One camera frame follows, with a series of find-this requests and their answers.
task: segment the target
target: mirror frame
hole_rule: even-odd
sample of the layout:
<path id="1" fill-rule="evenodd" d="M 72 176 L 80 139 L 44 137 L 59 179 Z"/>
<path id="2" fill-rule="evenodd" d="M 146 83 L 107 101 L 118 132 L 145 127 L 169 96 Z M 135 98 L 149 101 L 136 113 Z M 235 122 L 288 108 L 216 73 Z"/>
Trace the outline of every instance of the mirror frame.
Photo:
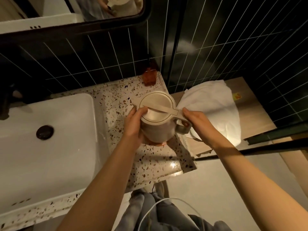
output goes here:
<path id="1" fill-rule="evenodd" d="M 143 23 L 148 20 L 152 10 L 151 0 L 143 1 L 142 10 L 137 15 L 0 34 L 0 46 L 27 41 L 62 39 L 73 35 L 90 34 Z"/>

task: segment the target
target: mirror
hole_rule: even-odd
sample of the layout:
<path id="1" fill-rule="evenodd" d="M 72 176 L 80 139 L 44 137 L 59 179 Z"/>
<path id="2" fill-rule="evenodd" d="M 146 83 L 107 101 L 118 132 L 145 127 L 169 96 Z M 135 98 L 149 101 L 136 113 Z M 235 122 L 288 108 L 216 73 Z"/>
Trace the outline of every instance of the mirror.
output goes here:
<path id="1" fill-rule="evenodd" d="M 136 17 L 144 4 L 144 0 L 0 0 L 0 34 L 85 22 L 110 23 Z"/>

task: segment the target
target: electric kettle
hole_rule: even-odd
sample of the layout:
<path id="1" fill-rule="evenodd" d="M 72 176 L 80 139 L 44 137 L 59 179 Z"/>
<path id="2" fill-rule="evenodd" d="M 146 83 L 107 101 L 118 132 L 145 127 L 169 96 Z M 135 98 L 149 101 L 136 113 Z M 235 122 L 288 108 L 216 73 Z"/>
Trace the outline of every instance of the electric kettle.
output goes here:
<path id="1" fill-rule="evenodd" d="M 153 91 L 139 99 L 132 99 L 137 109 L 148 107 L 148 112 L 141 117 L 141 130 L 143 134 L 154 143 L 164 143 L 171 139 L 175 133 L 187 134 L 192 127 L 182 114 L 176 109 L 172 96 L 163 91 Z M 177 124 L 181 120 L 187 126 Z"/>

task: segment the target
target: white cord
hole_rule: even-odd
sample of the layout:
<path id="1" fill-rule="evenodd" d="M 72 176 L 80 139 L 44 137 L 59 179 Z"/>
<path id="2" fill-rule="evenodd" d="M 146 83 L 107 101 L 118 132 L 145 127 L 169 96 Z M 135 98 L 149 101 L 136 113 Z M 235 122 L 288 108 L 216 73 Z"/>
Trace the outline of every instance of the white cord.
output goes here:
<path id="1" fill-rule="evenodd" d="M 194 209 L 189 203 L 185 202 L 184 200 L 182 199 L 179 199 L 179 198 L 164 198 L 164 199 L 161 199 L 159 200 L 158 202 L 154 203 L 154 205 L 150 208 L 150 210 L 148 210 L 148 212 L 144 215 L 144 217 L 142 218 L 140 224 L 139 224 L 139 227 L 138 227 L 138 231 L 140 231 L 140 226 L 141 226 L 141 223 L 142 221 L 144 220 L 144 218 L 150 213 L 150 211 L 152 211 L 152 209 L 155 207 L 156 204 L 159 204 L 160 202 L 164 201 L 164 200 L 167 200 L 167 199 L 175 199 L 175 200 L 179 200 L 179 201 L 182 201 L 184 203 L 186 203 L 191 209 L 193 209 L 195 211 L 195 213 L 198 214 L 198 216 L 201 218 L 201 215 L 200 213 Z M 203 219 L 201 218 L 201 221 L 202 221 L 202 227 L 203 227 L 203 231 L 205 231 L 205 227 L 204 227 L 204 222 L 203 222 Z"/>

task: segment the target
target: white towel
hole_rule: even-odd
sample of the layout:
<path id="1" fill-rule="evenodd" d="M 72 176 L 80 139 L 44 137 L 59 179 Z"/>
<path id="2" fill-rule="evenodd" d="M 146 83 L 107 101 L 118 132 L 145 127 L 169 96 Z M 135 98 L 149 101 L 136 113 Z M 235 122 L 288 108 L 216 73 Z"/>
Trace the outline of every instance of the white towel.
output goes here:
<path id="1" fill-rule="evenodd" d="M 207 81 L 186 90 L 177 105 L 178 109 L 183 107 L 203 112 L 234 146 L 241 143 L 240 117 L 231 89 L 223 80 Z M 200 139 L 193 128 L 186 136 Z"/>

